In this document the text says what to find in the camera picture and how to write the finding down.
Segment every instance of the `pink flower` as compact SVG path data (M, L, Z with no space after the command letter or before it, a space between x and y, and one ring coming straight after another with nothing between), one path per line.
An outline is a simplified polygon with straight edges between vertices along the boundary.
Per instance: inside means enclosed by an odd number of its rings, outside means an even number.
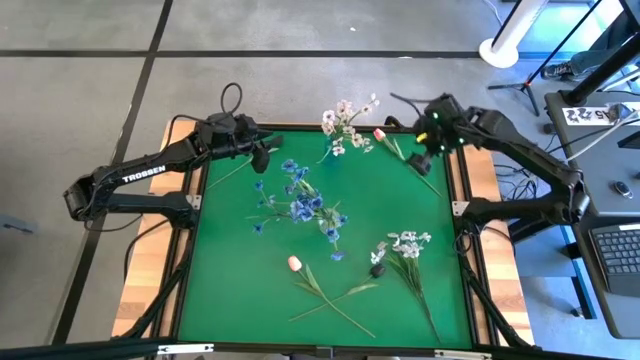
M384 138L387 136L387 134L384 133L384 131L380 130L380 129L375 129L373 131L373 136L376 137L376 140L378 141L382 141L384 140Z
M289 267L291 268L291 271L298 272L298 270L302 269L302 263L297 257L291 256L289 257Z

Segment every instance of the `concrete floor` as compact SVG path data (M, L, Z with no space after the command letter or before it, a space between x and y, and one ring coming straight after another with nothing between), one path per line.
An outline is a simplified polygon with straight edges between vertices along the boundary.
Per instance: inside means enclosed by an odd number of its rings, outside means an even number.
M4 0L0 50L144 50L162 5L163 0ZM496 5L506 18L512 5ZM570 28L558 17L577 21L584 12L585 6L550 5L520 50L551 50ZM587 48L597 36L594 29L602 25L598 21L587 21L563 50ZM475 51L498 28L480 0L402 0L394 5L383 0L191 0L174 3L160 48ZM0 230L0 328L5 329L0 348L48 341L84 232L69 219L61 194L78 176L110 161L143 61L0 58L0 165L5 169L0 212L39 227L31 236ZM375 92L382 104L363 123L379 124L394 114L410 124L414 115L387 96L390 91L423 98L446 91L463 105L500 109L521 133L546 145L549 138L540 127L548 119L533 116L524 95L484 90L490 84L523 81L538 65L521 61L498 70L478 59L157 59L126 158L157 151L172 115L217 112L222 86L230 81L244 88L241 111L261 122L317 122L337 100L363 101ZM546 92L567 87L539 80L534 90L542 104ZM496 161L506 163L501 157ZM145 193L147 187L142 182L127 190ZM129 218L109 216L105 227ZM136 232L132 226L101 236L69 341L109 337L124 250ZM544 296L575 303L570 282L551 286L524 281L523 286L538 345L614 357L630 357L640 348L638 341L611 338L601 318L587 322L547 306ZM572 331L557 331L559 324ZM571 341L576 331L584 341Z

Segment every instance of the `keyboard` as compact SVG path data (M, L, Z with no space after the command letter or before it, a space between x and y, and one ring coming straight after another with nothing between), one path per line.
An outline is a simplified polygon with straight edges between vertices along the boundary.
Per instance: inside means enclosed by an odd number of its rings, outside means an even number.
M640 297L640 224L607 226L589 233L609 291Z

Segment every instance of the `tripod stand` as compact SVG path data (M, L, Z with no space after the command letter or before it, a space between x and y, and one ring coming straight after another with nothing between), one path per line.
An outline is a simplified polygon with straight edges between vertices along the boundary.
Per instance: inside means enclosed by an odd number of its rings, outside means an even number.
M569 32L569 34L567 34L567 36L560 42L560 44L558 44L558 46L556 46L556 48L553 49L551 54L549 54L549 56L545 59L545 61L542 63L542 65L540 65L538 67L538 69L536 69L536 71L533 72L533 74L529 75L529 77L527 78L527 80L525 80L525 82L517 83L517 84L491 85L491 86L487 87L487 90L518 89L518 91L520 91L520 92L523 92L523 93L526 92L527 96L529 97L529 100L531 100L531 105L533 106L533 113L536 116L540 116L540 109L538 108L538 104L536 103L536 99L533 96L533 90L531 90L531 84L533 83L533 80L536 78L536 76L538 76L538 74L540 74L542 72L542 69L544 69L544 67L547 66L549 61L551 61L551 59L553 59L553 57L556 56L558 51L560 51L560 49L564 46L564 44L567 42L567 40L569 40L569 38L576 32L576 30L578 30L580 25L582 25L582 23L585 20L587 20L589 15L591 15L593 10L595 10L595 8L600 4L601 1L602 0L598 0L589 9L589 11L587 11L587 13L584 14L582 19L580 19L580 21L578 21L576 26L574 26L573 29L571 29L571 31Z

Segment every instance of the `green table surface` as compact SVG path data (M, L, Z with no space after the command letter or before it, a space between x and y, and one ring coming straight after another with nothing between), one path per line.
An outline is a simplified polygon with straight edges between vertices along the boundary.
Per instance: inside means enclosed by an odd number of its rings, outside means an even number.
M280 132L284 145L271 154L264 174L245 166L246 157L215 161L204 193L193 261L184 299L179 340L262 344L309 344L370 347L471 347L458 258L452 249L454 228L444 161L436 159L429 182L436 195L406 164L382 144L365 154L346 144L346 154L316 162L324 153L321 132ZM422 150L414 137L393 135L405 155ZM267 195L291 202L283 190L290 179L281 164L294 159L310 168L306 179L319 189L325 204L349 217L340 229L342 261L333 261L333 246L316 221L293 224L271 220L262 235L253 232L261 198L254 184L263 180ZM371 268L370 253L386 234L404 230L429 232L419 262L425 297L442 338L439 344L419 303L390 266L378 287L336 302L362 324L372 338L330 308L300 320L289 319L323 301L295 286L300 281L287 259L296 255L312 269L329 298L362 282Z

